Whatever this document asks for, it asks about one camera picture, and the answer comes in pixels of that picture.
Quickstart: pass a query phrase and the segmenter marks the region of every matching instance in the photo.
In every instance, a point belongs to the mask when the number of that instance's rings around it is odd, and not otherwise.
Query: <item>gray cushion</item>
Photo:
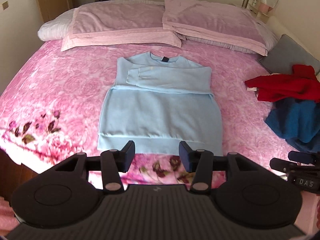
[[[292,66],[295,64],[313,66],[316,75],[320,72],[320,61],[286,34],[281,36],[268,56],[259,62],[270,73],[292,74]]]

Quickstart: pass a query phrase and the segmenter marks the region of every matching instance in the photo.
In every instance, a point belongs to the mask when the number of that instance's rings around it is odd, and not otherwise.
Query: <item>light switch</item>
[[[6,1],[6,2],[4,2],[4,3],[2,4],[2,9],[3,9],[3,10],[7,9],[8,7],[9,7],[8,1]]]

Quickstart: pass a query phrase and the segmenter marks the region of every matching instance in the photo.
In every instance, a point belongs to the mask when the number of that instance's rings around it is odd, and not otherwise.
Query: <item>red garment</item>
[[[249,88],[259,88],[258,100],[275,102],[283,98],[320,102],[320,82],[312,66],[293,65],[293,74],[259,76],[245,81]]]

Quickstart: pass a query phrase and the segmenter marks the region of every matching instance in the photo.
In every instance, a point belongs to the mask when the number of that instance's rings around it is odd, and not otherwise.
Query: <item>pink floral blanket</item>
[[[181,48],[124,44],[90,46],[60,52],[61,41],[46,42],[21,68],[0,97],[0,147],[18,164],[40,173],[68,156],[97,150],[103,99],[116,77],[116,60],[146,51],[187,59],[212,68],[211,89],[221,109],[223,152],[243,154],[269,168],[272,157],[286,158],[292,148],[264,123],[271,104],[257,101],[244,81],[267,72],[257,55],[194,41]],[[189,183],[179,158],[136,154],[124,183]],[[213,186],[223,182],[216,172]],[[101,187],[99,173],[90,175]]]

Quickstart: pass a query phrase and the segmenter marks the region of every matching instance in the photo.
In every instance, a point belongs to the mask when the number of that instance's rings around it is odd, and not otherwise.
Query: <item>wooden floor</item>
[[[15,164],[10,157],[0,149],[0,196],[11,200],[13,191],[22,183],[28,181],[37,173],[25,165]]]

